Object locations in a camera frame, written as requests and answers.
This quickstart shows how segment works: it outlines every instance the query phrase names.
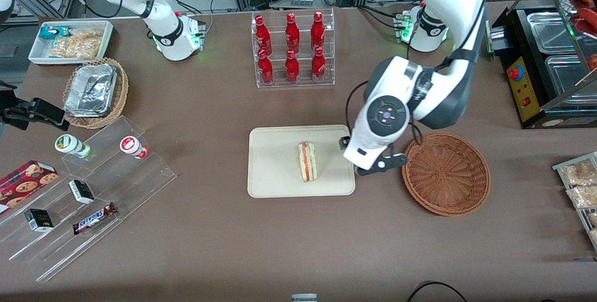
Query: wicker basket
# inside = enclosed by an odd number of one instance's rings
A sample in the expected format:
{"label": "wicker basket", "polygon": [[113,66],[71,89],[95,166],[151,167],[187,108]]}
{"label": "wicker basket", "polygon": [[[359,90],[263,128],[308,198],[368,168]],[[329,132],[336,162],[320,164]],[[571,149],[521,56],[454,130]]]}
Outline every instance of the wicker basket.
{"label": "wicker basket", "polygon": [[463,216],[486,200],[491,179],[483,156],[471,143],[449,133],[423,136],[405,152],[403,179],[417,202],[443,216]]}
{"label": "wicker basket", "polygon": [[[126,94],[128,93],[128,78],[126,77],[126,72],[124,72],[122,66],[118,64],[116,60],[110,58],[94,60],[83,65],[92,66],[99,64],[111,64],[118,69],[118,76],[116,82],[117,85],[114,89],[114,96],[112,97],[110,113],[108,113],[108,115],[103,118],[75,118],[65,114],[64,118],[73,126],[84,127],[87,129],[98,129],[106,127],[107,125],[110,125],[111,123],[116,121],[116,119],[118,119],[118,117],[121,115],[122,109],[124,109],[124,104],[126,103]],[[66,89],[64,89],[64,93],[62,94],[62,102],[66,102],[66,97],[69,94],[70,85],[72,84],[73,78],[75,77],[75,72],[73,72],[73,74],[70,75],[69,82],[66,84]]]}

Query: coca-cola bottle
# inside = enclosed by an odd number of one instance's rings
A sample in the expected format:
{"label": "coca-cola bottle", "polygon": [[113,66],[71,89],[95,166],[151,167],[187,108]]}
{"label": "coca-cola bottle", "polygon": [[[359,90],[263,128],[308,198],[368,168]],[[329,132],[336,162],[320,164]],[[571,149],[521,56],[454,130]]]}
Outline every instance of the coca-cola bottle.
{"label": "coca-cola bottle", "polygon": [[271,68],[271,62],[269,61],[269,58],[267,58],[265,50],[259,49],[257,57],[259,57],[257,67],[259,68],[259,75],[262,78],[263,84],[273,84],[273,68]]}
{"label": "coca-cola bottle", "polygon": [[294,50],[288,49],[286,51],[286,80],[290,85],[299,83],[299,62],[294,58]]}
{"label": "coca-cola bottle", "polygon": [[313,14],[313,25],[311,26],[311,51],[315,52],[315,48],[318,46],[324,46],[324,32],[326,27],[324,26],[324,15],[320,11],[316,11]]}
{"label": "coca-cola bottle", "polygon": [[265,50],[265,55],[271,55],[271,37],[269,36],[269,30],[265,24],[263,24],[263,16],[257,15],[255,17],[255,23],[257,24],[257,29],[255,30],[255,37],[257,37],[257,44],[259,45],[260,49]]}
{"label": "coca-cola bottle", "polygon": [[324,58],[324,48],[321,45],[315,47],[315,56],[311,60],[311,79],[316,83],[324,82],[326,73],[326,59]]}
{"label": "coca-cola bottle", "polygon": [[300,31],[293,13],[286,15],[286,44],[296,55],[300,51]]}

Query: sandwich slice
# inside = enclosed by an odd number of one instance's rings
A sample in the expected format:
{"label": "sandwich slice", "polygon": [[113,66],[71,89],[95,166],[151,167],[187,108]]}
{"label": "sandwich slice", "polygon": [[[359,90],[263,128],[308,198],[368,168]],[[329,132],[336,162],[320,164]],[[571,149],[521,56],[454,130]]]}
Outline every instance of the sandwich slice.
{"label": "sandwich slice", "polygon": [[315,162],[315,145],[313,142],[303,141],[298,145],[300,172],[304,182],[317,179],[317,164]]}

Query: yellow control panel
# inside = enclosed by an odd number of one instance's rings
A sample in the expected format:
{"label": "yellow control panel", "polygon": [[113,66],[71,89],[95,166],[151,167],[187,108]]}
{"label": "yellow control panel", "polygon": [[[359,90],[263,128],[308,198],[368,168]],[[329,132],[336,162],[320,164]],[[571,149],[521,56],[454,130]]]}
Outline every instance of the yellow control panel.
{"label": "yellow control panel", "polygon": [[537,96],[535,96],[533,85],[531,85],[531,80],[528,78],[527,67],[522,57],[510,65],[506,70],[506,74],[510,81],[512,94],[514,94],[514,100],[516,100],[518,114],[520,114],[522,121],[527,121],[533,115],[539,113],[539,102],[537,102]]}

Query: red cookie box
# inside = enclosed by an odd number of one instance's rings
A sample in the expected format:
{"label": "red cookie box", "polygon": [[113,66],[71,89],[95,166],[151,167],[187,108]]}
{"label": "red cookie box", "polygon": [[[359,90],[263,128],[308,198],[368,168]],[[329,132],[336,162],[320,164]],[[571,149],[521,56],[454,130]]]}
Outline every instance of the red cookie box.
{"label": "red cookie box", "polygon": [[0,179],[0,215],[58,178],[49,165],[31,160]]}

